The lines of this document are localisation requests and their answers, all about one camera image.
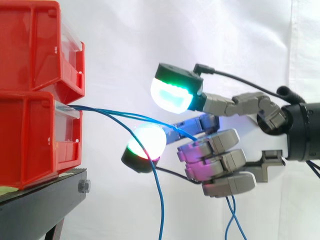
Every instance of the green led light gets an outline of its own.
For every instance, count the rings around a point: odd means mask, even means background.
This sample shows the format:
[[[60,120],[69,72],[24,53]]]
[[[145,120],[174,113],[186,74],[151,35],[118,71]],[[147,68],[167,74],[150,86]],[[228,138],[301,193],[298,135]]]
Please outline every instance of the green led light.
[[[180,114],[190,106],[193,95],[187,89],[153,79],[151,96],[155,103],[164,110]]]
[[[143,124],[134,131],[134,134],[141,141],[152,160],[156,160],[162,155],[167,144],[167,136],[160,126],[152,123]],[[141,158],[148,159],[133,137],[130,139],[127,148]]]

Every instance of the white fabric background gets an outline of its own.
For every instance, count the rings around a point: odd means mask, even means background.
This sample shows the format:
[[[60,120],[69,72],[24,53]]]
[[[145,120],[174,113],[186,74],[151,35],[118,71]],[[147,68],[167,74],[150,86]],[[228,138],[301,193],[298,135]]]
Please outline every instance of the white fabric background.
[[[291,31],[291,0],[61,0],[63,14],[86,47],[86,95],[79,103],[168,123],[191,117],[194,112],[175,115],[153,102],[150,84],[159,62],[186,69],[207,64],[272,91],[290,83],[316,100],[319,48],[307,48],[309,59],[303,36],[308,33],[313,39],[310,29],[304,32],[310,22],[319,35],[320,19],[300,24],[305,16],[299,2],[293,1],[300,18],[294,19]],[[301,9],[310,3],[304,2]],[[295,54],[290,54],[291,37]],[[226,97],[253,91],[218,76],[206,76],[204,90]],[[130,127],[139,124],[125,122]],[[81,167],[88,168],[92,188],[65,218],[62,240],[158,239],[161,209],[154,177],[137,174],[120,161],[129,138],[109,119],[84,113]],[[159,166],[183,173],[176,147],[167,147]],[[205,197],[200,186],[165,173],[159,173],[159,180],[165,203],[164,240],[224,239],[231,216],[224,198]],[[281,177],[236,196],[237,216],[247,238],[318,239],[319,187],[320,181],[304,164],[290,162]],[[228,239],[242,239],[234,223]]]

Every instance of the black cable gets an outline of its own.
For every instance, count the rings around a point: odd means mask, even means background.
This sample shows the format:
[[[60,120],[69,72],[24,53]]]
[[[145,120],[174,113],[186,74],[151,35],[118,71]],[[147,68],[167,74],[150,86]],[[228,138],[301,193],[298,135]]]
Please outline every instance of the black cable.
[[[315,175],[317,175],[317,177],[320,179],[320,173],[315,169],[314,166],[312,166],[312,164],[310,163],[310,161],[306,161],[306,164],[308,164],[308,166],[311,168],[311,170],[315,173]]]
[[[276,90],[276,93],[281,95],[283,100],[290,104],[305,104],[306,101],[302,96],[297,94],[296,92],[292,91],[287,86],[281,86]]]
[[[243,79],[241,77],[238,77],[238,76],[235,76],[235,75],[223,72],[223,71],[217,71],[217,70],[215,70],[214,74],[218,74],[218,75],[221,75],[221,76],[225,76],[227,78],[231,78],[231,79],[237,80],[237,81],[239,81],[241,83],[247,84],[247,85],[249,85],[249,86],[251,86],[251,87],[253,87],[255,89],[258,89],[258,90],[260,90],[262,92],[265,92],[266,94],[269,94],[271,96],[274,96],[276,98],[284,100],[283,96],[281,96],[281,95],[279,95],[277,93],[274,93],[272,91],[269,91],[269,90],[267,90],[267,89],[265,89],[265,88],[263,88],[263,87],[261,87],[259,85],[256,85],[256,84],[254,84],[254,83],[252,83],[250,81],[247,81],[247,80],[245,80],[245,79]]]
[[[175,172],[175,171],[171,171],[171,170],[168,170],[168,169],[159,167],[159,166],[156,166],[155,169],[156,169],[156,170],[159,170],[159,171],[162,171],[162,172],[165,172],[165,173],[167,173],[167,174],[172,174],[172,175],[174,175],[174,176],[176,176],[176,177],[179,177],[179,178],[181,178],[181,179],[187,180],[187,181],[189,181],[190,183],[193,183],[193,184],[199,185],[199,184],[202,183],[202,182],[200,182],[200,181],[195,181],[195,180],[188,179],[186,176],[183,176],[183,175],[180,174],[180,173],[177,173],[177,172]]]
[[[318,169],[320,171],[320,166],[318,166],[317,164],[315,164],[313,161],[306,161],[306,163],[310,164],[311,166],[313,166],[314,168]]]

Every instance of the stacked red bins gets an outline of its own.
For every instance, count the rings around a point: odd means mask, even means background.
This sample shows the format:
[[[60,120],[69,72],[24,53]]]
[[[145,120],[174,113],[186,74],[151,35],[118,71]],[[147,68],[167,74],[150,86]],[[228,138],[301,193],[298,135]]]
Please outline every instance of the stacked red bins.
[[[81,164],[84,44],[55,1],[0,0],[0,187],[25,187]]]

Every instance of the red storage drawer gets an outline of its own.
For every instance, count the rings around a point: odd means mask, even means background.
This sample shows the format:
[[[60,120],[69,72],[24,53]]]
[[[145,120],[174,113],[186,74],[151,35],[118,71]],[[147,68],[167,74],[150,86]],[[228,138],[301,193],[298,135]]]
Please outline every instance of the red storage drawer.
[[[24,189],[81,164],[82,113],[49,92],[0,91],[0,186]]]
[[[0,0],[0,91],[45,91],[69,104],[85,95],[85,46],[56,1]]]

